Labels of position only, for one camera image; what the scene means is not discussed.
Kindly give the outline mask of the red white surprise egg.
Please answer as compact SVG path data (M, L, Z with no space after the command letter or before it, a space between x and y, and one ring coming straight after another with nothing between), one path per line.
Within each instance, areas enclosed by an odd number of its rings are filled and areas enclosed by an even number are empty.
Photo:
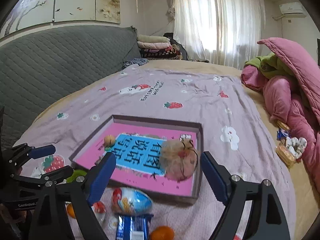
M106 206L103 202L98 201L92 205L92 210L100 224L103 226L105 219L106 219Z

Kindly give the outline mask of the orange tangerine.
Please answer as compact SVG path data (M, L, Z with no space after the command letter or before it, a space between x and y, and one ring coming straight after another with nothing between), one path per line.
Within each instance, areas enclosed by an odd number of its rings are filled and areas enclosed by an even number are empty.
M75 213L74 213L74 209L71 203L67 203L66 205L66 211L67 214L69 215L69 217L76 219Z
M149 235L150 240L173 240L174 230L168 226L159 226Z

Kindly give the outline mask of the blue red surprise egg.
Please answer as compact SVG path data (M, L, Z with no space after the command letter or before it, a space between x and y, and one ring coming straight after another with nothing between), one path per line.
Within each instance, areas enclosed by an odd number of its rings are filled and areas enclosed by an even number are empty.
M114 213L130 216L139 216L152 209L151 198L142 191L118 187L112 193L112 211Z

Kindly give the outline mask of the blue snack packet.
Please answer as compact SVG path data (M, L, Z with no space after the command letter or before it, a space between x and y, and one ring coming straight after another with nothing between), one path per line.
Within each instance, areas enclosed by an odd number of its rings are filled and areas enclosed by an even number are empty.
M118 215L116 240L148 240L153 214Z

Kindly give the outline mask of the tan bed sheet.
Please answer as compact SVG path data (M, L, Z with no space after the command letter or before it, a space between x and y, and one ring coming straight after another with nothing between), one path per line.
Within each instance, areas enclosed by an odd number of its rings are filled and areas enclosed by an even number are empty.
M149 63L140 67L141 69L165 69L165 70L179 70L181 72L202 73L202 74L222 74L240 77L241 71L233 67L226 67L218 64L200 63L192 61L181 60L158 60L150 61ZM41 112L33 124L39 124L52 114L57 114L62 111L62 108L71 100L78 98L88 90L95 86L101 85L110 76L103 77L98 81L85 86L82 89L77 89L74 93L69 93L67 96L60 98L52 103L48 108ZM245 92L254 101L260 117L266 128L276 140L277 126L274 122L270 122L270 116L267 113L264 97L262 94L244 87ZM302 239L312 224L316 220L319 213L319 194L316 191L312 180L310 179L305 166L302 162L295 164L290 170L290 176L295 188L296 194L296 224L294 239Z

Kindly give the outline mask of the brown walnut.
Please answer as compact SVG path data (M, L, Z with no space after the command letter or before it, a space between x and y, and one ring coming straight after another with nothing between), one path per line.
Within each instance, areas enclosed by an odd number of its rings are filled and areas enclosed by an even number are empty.
M116 138L114 135L107 135L104 137L104 146L112 147L116 143Z

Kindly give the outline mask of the pink and blue book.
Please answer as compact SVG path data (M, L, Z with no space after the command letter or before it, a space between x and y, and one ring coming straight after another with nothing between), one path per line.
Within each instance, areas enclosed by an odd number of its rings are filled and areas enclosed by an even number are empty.
M195 132L186 128L153 128L111 122L95 133L72 161L89 170L105 155L103 143L107 135L114 135L116 138L115 145L110 149L116 157L116 168L111 176L113 182L149 193L192 196L194 178L180 183L165 178L165 171L159 162L159 153L160 146L168 139L188 138L197 142Z

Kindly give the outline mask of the white floral scrunchie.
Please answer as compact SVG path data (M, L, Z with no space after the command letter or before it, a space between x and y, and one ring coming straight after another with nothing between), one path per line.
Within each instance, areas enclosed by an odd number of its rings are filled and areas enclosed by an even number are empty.
M296 160L302 156L307 145L308 142L303 137L286 137L285 147L289 150L289 152L294 156Z

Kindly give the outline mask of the grey quilted headboard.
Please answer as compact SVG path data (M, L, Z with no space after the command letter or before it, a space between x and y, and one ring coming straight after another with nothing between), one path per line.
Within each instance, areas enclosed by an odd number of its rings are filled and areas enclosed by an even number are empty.
M11 148L51 104L139 56L134 27L59 27L1 46L1 148Z

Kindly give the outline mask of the blue wrapped candy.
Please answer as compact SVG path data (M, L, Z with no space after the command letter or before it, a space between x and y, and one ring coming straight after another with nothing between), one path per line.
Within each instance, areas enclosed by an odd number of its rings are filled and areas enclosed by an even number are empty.
M277 131L277 140L281 141L281 139L286 139L287 137L291 137L290 133L283 128L278 128Z

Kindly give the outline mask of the pink quilted duvet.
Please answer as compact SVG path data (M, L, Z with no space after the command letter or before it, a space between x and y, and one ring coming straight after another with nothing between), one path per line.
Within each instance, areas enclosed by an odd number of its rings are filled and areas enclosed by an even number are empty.
M271 120L289 126L293 137L303 137L308 145L302 161L316 189L319 189L319 66L297 42L279 37L257 42L277 55L294 76L268 80L253 66L243 68L242 83L264 96Z

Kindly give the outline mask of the stack of folded blankets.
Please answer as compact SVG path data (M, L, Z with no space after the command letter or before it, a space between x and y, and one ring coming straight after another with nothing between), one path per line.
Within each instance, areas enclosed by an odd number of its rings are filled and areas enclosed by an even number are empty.
M183 60L183 48L169 37L138 35L137 45L148 60Z

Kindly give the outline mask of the green blanket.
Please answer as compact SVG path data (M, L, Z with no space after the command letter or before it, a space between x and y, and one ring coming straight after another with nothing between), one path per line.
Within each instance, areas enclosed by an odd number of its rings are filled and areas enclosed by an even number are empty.
M268 80L275 76L294 76L293 71L284 64L279 57L273 52L266 56L257 56L251 60L245 62L244 68L247 66L253 66L263 74Z

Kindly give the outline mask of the white sheer curtain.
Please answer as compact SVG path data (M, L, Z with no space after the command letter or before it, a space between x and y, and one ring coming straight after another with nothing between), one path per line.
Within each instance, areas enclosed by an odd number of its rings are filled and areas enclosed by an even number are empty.
M242 69L259 55L264 0L175 0L174 39L193 61Z

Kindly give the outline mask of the white air conditioner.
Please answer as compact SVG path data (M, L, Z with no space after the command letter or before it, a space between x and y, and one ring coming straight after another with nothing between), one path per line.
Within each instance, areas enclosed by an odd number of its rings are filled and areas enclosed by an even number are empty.
M280 4L279 9L284 17L306 17L306 11L302 4L299 2Z

